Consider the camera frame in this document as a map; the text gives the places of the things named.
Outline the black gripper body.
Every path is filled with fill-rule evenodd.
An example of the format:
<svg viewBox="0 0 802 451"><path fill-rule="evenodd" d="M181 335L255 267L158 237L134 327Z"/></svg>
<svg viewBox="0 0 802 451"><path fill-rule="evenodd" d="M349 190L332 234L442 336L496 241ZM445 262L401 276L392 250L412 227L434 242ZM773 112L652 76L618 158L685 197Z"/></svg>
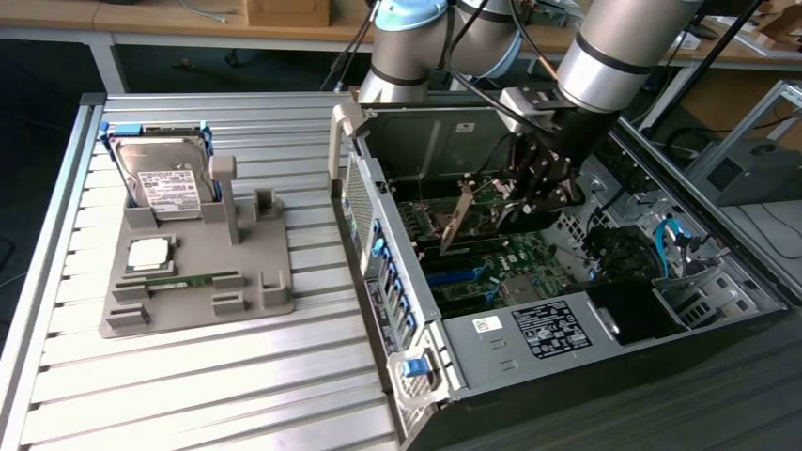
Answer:
<svg viewBox="0 0 802 451"><path fill-rule="evenodd" d="M536 131L538 140L549 150L582 164L598 143L606 139L621 112L597 113L576 107L560 109L552 117L552 128Z"/></svg>

